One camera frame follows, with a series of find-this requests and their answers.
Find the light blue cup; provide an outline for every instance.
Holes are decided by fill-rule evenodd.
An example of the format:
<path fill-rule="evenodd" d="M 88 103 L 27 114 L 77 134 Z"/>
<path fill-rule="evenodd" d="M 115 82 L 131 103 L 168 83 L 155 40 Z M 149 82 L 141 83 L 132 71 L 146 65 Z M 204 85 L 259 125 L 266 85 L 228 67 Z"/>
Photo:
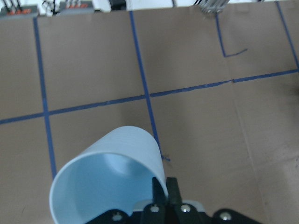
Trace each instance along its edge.
<path fill-rule="evenodd" d="M 128 215 L 142 200 L 152 199 L 156 177 L 167 195 L 159 147 L 145 130 L 124 126 L 69 161 L 50 190 L 56 224 L 84 224 L 110 209 Z"/>

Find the cable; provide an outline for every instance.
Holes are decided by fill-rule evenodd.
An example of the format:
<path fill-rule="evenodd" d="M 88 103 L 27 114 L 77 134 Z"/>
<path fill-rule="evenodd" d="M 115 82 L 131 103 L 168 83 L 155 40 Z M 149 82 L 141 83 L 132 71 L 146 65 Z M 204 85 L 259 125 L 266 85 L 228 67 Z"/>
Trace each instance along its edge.
<path fill-rule="evenodd" d="M 53 15 L 56 15 L 58 12 L 55 10 L 55 2 L 56 2 L 56 0 L 53 0 L 53 10 L 52 10 L 52 13 L 53 13 Z"/>
<path fill-rule="evenodd" d="M 195 6 L 195 5 L 199 5 L 199 4 L 201 3 L 201 1 L 202 1 L 202 0 L 196 0 L 195 3 L 194 3 L 193 5 L 194 5 L 194 6 Z"/>
<path fill-rule="evenodd" d="M 23 8 L 21 7 L 19 0 L 16 0 L 16 1 L 18 3 L 18 8 L 20 9 L 20 11 L 23 11 Z"/>
<path fill-rule="evenodd" d="M 11 8 L 14 7 L 14 11 L 18 11 L 18 8 L 14 5 L 14 2 L 13 0 L 10 0 L 10 3 L 11 3 Z"/>
<path fill-rule="evenodd" d="M 2 1 L 3 1 L 3 3 L 4 3 L 4 6 L 5 6 L 6 11 L 7 11 L 8 13 L 10 13 L 10 8 L 8 7 L 6 1 L 5 1 L 5 0 L 2 0 Z"/>

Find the cardboard surface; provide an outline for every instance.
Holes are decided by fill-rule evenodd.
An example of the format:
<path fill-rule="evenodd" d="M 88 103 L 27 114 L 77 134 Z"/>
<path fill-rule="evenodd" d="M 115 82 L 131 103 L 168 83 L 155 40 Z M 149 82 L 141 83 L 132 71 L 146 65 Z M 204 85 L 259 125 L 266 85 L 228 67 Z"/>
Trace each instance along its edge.
<path fill-rule="evenodd" d="M 182 197 L 242 210 L 266 223 L 263 203 L 239 124 L 231 84 L 152 99 L 167 176 Z"/>
<path fill-rule="evenodd" d="M 32 19 L 0 22 L 0 120 L 43 111 Z"/>
<path fill-rule="evenodd" d="M 38 24 L 50 110 L 143 95 L 128 12 Z"/>
<path fill-rule="evenodd" d="M 215 18 L 197 7 L 134 12 L 149 91 L 229 79 Z"/>
<path fill-rule="evenodd" d="M 42 118 L 0 126 L 2 224 L 53 223 L 48 195 L 52 175 Z"/>
<path fill-rule="evenodd" d="M 145 100 L 54 115 L 50 118 L 57 169 L 120 126 L 152 133 Z"/>
<path fill-rule="evenodd" d="M 299 1 L 291 0 L 291 1 L 282 1 L 280 2 L 280 6 L 282 12 L 284 14 L 285 22 L 288 26 L 288 30 L 290 32 L 291 38 L 294 40 L 292 43 L 296 50 L 296 53 L 299 53 Z"/>
<path fill-rule="evenodd" d="M 298 52 L 297 3 L 280 4 Z M 221 33 L 196 7 L 133 15 L 140 52 L 129 12 L 38 18 L 47 100 L 33 22 L 0 22 L 1 224 L 53 223 L 50 162 L 59 170 L 119 126 L 153 134 L 153 122 L 183 199 L 209 215 L 226 207 L 264 224 L 298 223 L 299 73 L 276 4 L 228 5 Z M 219 34 L 227 55 L 248 50 L 225 57 Z M 163 91 L 151 105 L 143 83 Z M 41 118 L 16 118 L 42 103 Z"/>
<path fill-rule="evenodd" d="M 275 2 L 229 4 L 219 24 L 231 78 L 296 69 Z"/>
<path fill-rule="evenodd" d="M 269 223 L 298 223 L 299 74 L 234 90 Z"/>

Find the blue painter's tape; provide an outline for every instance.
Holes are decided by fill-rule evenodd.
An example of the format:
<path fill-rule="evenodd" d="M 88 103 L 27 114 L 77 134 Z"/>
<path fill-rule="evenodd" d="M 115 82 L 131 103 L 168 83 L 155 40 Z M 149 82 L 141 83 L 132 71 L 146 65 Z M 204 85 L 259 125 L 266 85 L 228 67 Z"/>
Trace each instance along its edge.
<path fill-rule="evenodd" d="M 293 56 L 294 56 L 294 60 L 295 60 L 297 69 L 299 70 L 299 61 L 298 61 L 297 54 L 296 54 L 296 51 L 295 51 L 295 48 L 294 48 L 294 45 L 293 45 L 293 42 L 292 42 L 292 39 L 291 39 L 291 35 L 290 35 L 290 32 L 289 32 L 288 26 L 286 25 L 286 22 L 285 22 L 284 14 L 282 13 L 282 10 L 281 10 L 279 2 L 276 1 L 275 3 L 276 3 L 276 6 L 277 6 L 277 9 L 279 11 L 279 15 L 280 15 L 281 21 L 282 21 L 282 23 L 284 25 L 285 33 L 287 35 L 287 38 L 288 38 L 288 41 L 289 41 L 289 44 L 290 44 L 290 47 L 291 47 L 291 50 L 292 50 L 292 53 L 293 53 Z"/>
<path fill-rule="evenodd" d="M 219 42 L 220 42 L 220 47 L 221 47 L 222 54 L 223 54 L 224 57 L 236 56 L 236 55 L 239 55 L 239 54 L 241 54 L 241 53 L 243 53 L 243 52 L 245 52 L 245 51 L 248 50 L 248 49 L 243 49 L 243 50 L 241 50 L 238 53 L 227 55 L 226 52 L 225 52 L 225 49 L 224 49 L 224 45 L 223 45 L 223 40 L 222 40 L 222 35 L 221 35 L 221 30 L 220 30 L 220 24 L 219 24 L 218 14 L 216 14 L 216 28 L 217 28 L 218 38 L 219 38 Z"/>
<path fill-rule="evenodd" d="M 20 117 L 15 117 L 15 118 L 2 119 L 2 120 L 0 120 L 0 125 L 13 123 L 16 121 L 33 119 L 33 118 L 40 118 L 42 116 L 43 116 L 43 113 L 35 113 L 35 114 L 25 115 L 25 116 L 20 116 Z"/>
<path fill-rule="evenodd" d="M 33 18 L 33 26 L 34 26 L 34 34 L 35 34 L 35 38 L 36 38 L 36 53 L 37 53 L 37 60 L 38 60 L 38 70 L 39 70 L 39 77 L 40 77 L 41 92 L 42 92 L 42 98 L 43 98 L 43 114 L 44 114 L 44 121 L 45 121 L 45 126 L 46 126 L 52 177 L 54 178 L 57 174 L 57 169 L 56 169 L 55 154 L 54 154 L 52 133 L 51 133 L 51 127 L 50 127 L 50 120 L 49 120 L 46 86 L 45 86 L 45 79 L 44 79 L 44 73 L 43 73 L 43 59 L 42 59 L 42 51 L 41 51 L 37 18 Z"/>
<path fill-rule="evenodd" d="M 129 13 L 130 13 L 131 27 L 132 27 L 132 32 L 133 32 L 133 38 L 134 38 L 134 44 L 135 44 L 135 49 L 136 49 L 136 54 L 137 54 L 139 70 L 140 70 L 140 74 L 141 74 L 141 79 L 142 79 L 144 94 L 145 94 L 145 98 L 146 98 L 146 103 L 147 103 L 148 111 L 149 111 L 149 118 L 150 118 L 152 130 L 153 130 L 154 138 L 155 138 L 156 142 L 159 145 L 160 153 L 162 155 L 161 148 L 160 148 L 160 142 L 159 142 L 159 138 L 158 138 L 158 133 L 157 133 L 157 128 L 156 128 L 156 124 L 155 124 L 154 113 L 153 113 L 151 103 L 150 103 L 149 89 L 148 89 L 148 86 L 147 86 L 147 83 L 146 83 L 146 78 L 145 78 L 145 73 L 144 73 L 144 68 L 143 68 L 139 43 L 138 43 L 138 37 L 137 37 L 137 32 L 136 32 L 136 27 L 135 27 L 135 20 L 134 20 L 134 14 L 133 14 L 133 11 L 130 11 Z"/>
<path fill-rule="evenodd" d="M 60 113 L 67 113 L 67 112 L 72 112 L 72 111 L 80 111 L 80 110 L 90 109 L 90 108 L 94 108 L 94 107 L 98 107 L 98 106 L 106 106 L 106 105 L 112 105 L 112 104 L 121 104 L 121 103 L 135 101 L 135 100 L 140 100 L 140 99 L 144 99 L 144 98 L 145 98 L 145 96 L 142 95 L 142 96 L 128 97 L 128 98 L 110 100 L 110 101 L 100 102 L 100 103 L 94 103 L 94 104 L 86 104 L 86 105 L 74 106 L 74 107 L 69 107 L 69 108 L 64 108 L 64 109 L 58 109 L 58 110 L 50 111 L 49 115 L 60 114 Z"/>
<path fill-rule="evenodd" d="M 166 96 L 169 94 L 174 94 L 174 93 L 179 93 L 179 92 L 189 92 L 192 90 L 198 90 L 198 89 L 204 89 L 204 88 L 210 88 L 210 87 L 215 87 L 224 83 L 231 82 L 232 80 L 228 81 L 223 81 L 223 82 L 218 82 L 218 83 L 209 83 L 205 85 L 197 85 L 197 86 L 192 86 L 192 87 L 186 87 L 182 89 L 177 89 L 177 90 L 169 90 L 169 91 L 164 91 L 164 92 L 157 92 L 157 93 L 152 93 L 150 96 L 151 97 L 161 97 L 161 96 Z"/>
<path fill-rule="evenodd" d="M 233 82 L 234 83 L 245 82 L 245 81 L 250 81 L 250 80 L 259 79 L 259 78 L 270 78 L 270 77 L 275 77 L 275 76 L 288 75 L 288 74 L 292 74 L 292 73 L 296 73 L 296 72 L 298 72 L 298 69 L 289 70 L 289 71 L 275 72 L 275 73 L 269 73 L 269 74 L 259 75 L 259 76 L 236 78 L 236 79 L 233 80 Z"/>

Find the plastic cup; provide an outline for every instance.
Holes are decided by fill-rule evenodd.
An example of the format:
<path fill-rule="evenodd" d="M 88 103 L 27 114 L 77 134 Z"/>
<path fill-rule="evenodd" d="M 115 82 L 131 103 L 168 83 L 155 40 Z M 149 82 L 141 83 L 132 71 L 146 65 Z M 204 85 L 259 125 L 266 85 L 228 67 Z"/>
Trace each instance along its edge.
<path fill-rule="evenodd" d="M 56 224 L 84 224 L 110 210 L 131 215 L 134 204 L 152 199 L 152 178 L 165 195 L 159 147 L 145 130 L 114 129 L 69 161 L 50 190 L 50 210 Z"/>

